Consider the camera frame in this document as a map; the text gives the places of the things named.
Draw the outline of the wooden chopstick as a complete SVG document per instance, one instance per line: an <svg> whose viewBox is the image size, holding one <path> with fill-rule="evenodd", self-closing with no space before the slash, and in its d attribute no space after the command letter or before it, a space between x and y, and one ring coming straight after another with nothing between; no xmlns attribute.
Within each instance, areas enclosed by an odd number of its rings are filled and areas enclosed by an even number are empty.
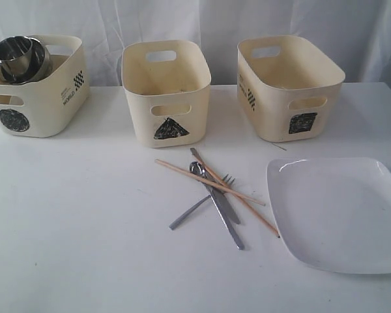
<svg viewBox="0 0 391 313"><path fill-rule="evenodd" d="M212 169L210 169L203 161L201 158L196 158L204 167L205 171L214 178L214 180L227 188L231 188L228 183L226 183L223 179L221 179ZM277 238L280 238L280 234L278 233L277 229L267 220L265 219L260 213L258 213L244 198L241 198L239 196L235 196L236 199L238 199L247 209L250 210L250 212L258 218L264 225L266 225L274 234Z"/></svg>
<svg viewBox="0 0 391 313"><path fill-rule="evenodd" d="M218 183L215 183L215 182L213 182L213 181L210 181L210 180L208 180L208 179L206 179L206 178L203 178L203 177L200 176L200 175L192 174L192 173L190 173L190 172L188 172L188 171L186 171L186 170L184 170L184 169L181 169L181 168L179 168L179 167L177 167L177 166L174 166L174 165L172 165L172 164L170 164L170 163L168 163L168 162L166 162L166 161L163 161L163 160L160 160L160 159L155 159L154 161L155 161L157 164L162 165L162 166L165 166L166 168L169 168L169 169L171 169L171 170L173 170L173 171L175 171L175 172L181 173L181 174L183 174L183 175L185 175L185 176L187 176L187 177L191 177L192 179L195 179L196 181L200 181L200 182L202 182L202 183L205 183L206 185L212 186L212 187L217 188L217 189L219 189L219 190L222 190L222 191L224 191L224 192L233 194L233 195L235 195L235 196L237 196L237 197L239 197L239 198L243 198L243 199L245 199L245 200L254 202L254 203L259 204L259 205L262 205L262 206L265 206L265 205L266 205L265 202L259 201L259 200L255 199L255 198L253 198L253 197L250 197L250 196L247 196L247 195L245 195L245 194L243 194L243 193L237 192L237 191L235 191L235 190L233 190L233 189L231 189L231 188L229 188L229 187L226 187L226 186L223 186L223 185L221 185L221 184L218 184Z"/></svg>

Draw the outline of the steel spoon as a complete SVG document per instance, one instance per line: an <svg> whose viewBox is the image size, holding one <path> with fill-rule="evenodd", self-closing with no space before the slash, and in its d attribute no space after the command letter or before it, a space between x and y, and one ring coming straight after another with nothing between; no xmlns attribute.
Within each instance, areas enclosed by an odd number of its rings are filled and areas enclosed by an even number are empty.
<svg viewBox="0 0 391 313"><path fill-rule="evenodd" d="M197 162L197 161L193 161L190 165L189 165L189 169L190 169L190 172L192 174L195 174L195 175L200 175L202 176L203 178L206 178L205 177L205 169L204 167L201 165L201 163ZM216 206L217 210L218 210L218 213L225 225L225 227L227 228L228 232L230 233L230 235L232 236L237 248L239 250L244 250L245 249L245 246L242 242L242 240L240 239L239 235L237 234L237 232L235 231L234 227L232 226L232 223L231 223L231 220L228 218L228 216L224 213L224 210L223 210L223 207L222 205L219 203L219 200L218 198L216 197L217 194L215 193L215 191L213 191L213 188L212 186L209 186L209 185L206 185L205 183L203 183L203 185L205 186L205 188L209 191L210 193L210 196L212 197L212 201L214 203L214 205Z"/></svg>

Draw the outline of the steel table knife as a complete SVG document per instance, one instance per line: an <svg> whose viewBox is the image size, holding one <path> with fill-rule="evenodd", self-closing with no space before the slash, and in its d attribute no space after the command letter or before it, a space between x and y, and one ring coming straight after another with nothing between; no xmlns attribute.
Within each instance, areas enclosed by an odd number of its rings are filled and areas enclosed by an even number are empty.
<svg viewBox="0 0 391 313"><path fill-rule="evenodd" d="M199 153L196 151L194 147L190 148L190 151L192 155L201 163L201 165L205 169L205 177L210 180L217 183L217 180L207 171L206 165L204 165L202 158L200 157ZM230 202L225 196L225 192L223 190L213 188L213 191L217 194L217 198L219 200L219 203L222 205L224 213L228 216L230 220L232 220L235 224L240 224L240 219L238 218L234 208L231 206Z"/></svg>

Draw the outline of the steel fork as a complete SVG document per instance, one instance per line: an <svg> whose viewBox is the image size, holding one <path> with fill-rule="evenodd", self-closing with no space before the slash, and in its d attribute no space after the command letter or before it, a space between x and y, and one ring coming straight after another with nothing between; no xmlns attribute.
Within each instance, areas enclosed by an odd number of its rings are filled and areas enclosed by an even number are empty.
<svg viewBox="0 0 391 313"><path fill-rule="evenodd" d="M231 186L234 181L235 181L235 178L232 178L232 176L229 176L228 174L225 175L223 177L223 181L228 184L229 186ZM204 198L202 198L201 200L199 200L198 202L196 202L193 206L191 206L191 208L189 208L187 211L185 211L181 216L179 216L177 219L175 219L170 225L169 225L169 229L170 230L174 230L176 229L190 214L192 214L200 205L202 205L204 202L206 202L207 200L211 199L211 196L208 195L208 196L205 196Z"/></svg>

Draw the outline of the white square plate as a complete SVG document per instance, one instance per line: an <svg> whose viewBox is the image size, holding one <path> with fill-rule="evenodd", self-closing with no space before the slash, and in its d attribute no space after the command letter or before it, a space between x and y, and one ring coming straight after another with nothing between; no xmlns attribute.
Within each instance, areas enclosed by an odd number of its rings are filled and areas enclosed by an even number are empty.
<svg viewBox="0 0 391 313"><path fill-rule="evenodd" d="M309 267L391 274L391 172L368 157L277 158L269 204L289 253Z"/></svg>

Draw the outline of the stainless steel nested bowls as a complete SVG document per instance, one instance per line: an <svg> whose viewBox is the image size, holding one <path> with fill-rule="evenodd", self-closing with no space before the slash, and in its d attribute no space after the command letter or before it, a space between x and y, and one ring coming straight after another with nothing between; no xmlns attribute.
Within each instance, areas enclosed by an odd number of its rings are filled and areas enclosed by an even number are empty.
<svg viewBox="0 0 391 313"><path fill-rule="evenodd" d="M38 82L51 74L53 63L50 59L49 51L37 38L30 37L30 39L33 42L33 52L28 71L22 77L17 78L9 74L2 65L0 71L5 82L13 85L22 85L24 83Z"/></svg>

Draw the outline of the steel mug with round handle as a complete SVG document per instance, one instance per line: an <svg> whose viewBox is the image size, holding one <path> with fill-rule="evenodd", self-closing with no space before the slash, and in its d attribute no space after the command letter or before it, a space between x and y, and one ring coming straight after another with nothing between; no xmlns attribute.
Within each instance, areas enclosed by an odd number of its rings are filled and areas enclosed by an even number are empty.
<svg viewBox="0 0 391 313"><path fill-rule="evenodd" d="M15 36L0 42L0 80L13 82L24 77L29 70L32 57L32 40Z"/></svg>

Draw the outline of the cream bin with triangle mark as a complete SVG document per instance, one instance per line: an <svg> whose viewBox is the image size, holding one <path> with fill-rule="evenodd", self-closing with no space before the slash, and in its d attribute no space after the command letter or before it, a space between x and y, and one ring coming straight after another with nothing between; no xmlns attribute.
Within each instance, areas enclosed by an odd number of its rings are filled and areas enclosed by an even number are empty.
<svg viewBox="0 0 391 313"><path fill-rule="evenodd" d="M211 74L188 40L138 42L123 50L122 82L139 143L188 145L206 132Z"/></svg>

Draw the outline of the cream bin with square mark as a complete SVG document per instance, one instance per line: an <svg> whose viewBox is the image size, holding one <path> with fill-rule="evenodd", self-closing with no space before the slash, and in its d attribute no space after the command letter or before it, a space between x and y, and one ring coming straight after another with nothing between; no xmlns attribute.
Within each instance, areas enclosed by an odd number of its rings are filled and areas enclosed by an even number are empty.
<svg viewBox="0 0 391 313"><path fill-rule="evenodd" d="M320 135L345 72L298 36L249 38L237 49L237 97L256 134L275 143Z"/></svg>

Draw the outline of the cream bin with circle mark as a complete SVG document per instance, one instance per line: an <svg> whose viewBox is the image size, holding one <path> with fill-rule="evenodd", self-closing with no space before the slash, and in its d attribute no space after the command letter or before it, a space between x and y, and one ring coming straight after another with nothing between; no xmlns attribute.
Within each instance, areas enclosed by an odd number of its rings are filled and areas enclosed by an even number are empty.
<svg viewBox="0 0 391 313"><path fill-rule="evenodd" d="M51 55L52 71L38 82L11 85L0 80L0 125L14 136L45 138L60 133L89 95L80 38L31 35L45 46L64 46L70 55Z"/></svg>

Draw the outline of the white curtain backdrop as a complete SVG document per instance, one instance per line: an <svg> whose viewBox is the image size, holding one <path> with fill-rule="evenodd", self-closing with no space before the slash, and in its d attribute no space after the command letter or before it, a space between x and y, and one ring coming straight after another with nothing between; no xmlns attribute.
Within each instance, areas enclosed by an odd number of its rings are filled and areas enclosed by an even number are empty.
<svg viewBox="0 0 391 313"><path fill-rule="evenodd" d="M195 42L218 85L235 82L240 41L296 35L348 82L391 88L391 1L0 1L0 40L34 34L82 39L95 86L120 84L122 52L135 42Z"/></svg>

